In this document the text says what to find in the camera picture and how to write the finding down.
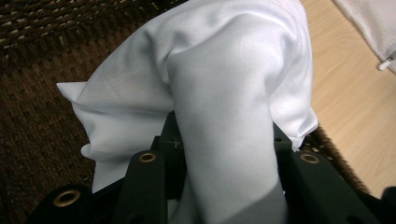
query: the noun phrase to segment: white cloth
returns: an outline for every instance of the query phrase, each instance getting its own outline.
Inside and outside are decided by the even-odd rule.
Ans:
[[[297,148],[317,127],[295,0],[191,0],[149,21],[88,82],[60,83],[96,161],[93,191],[125,175],[175,110],[188,176],[171,223],[283,223],[273,121]]]
[[[395,0],[334,0],[361,30],[373,52],[384,62],[396,53]],[[396,73],[396,62],[389,65]]]

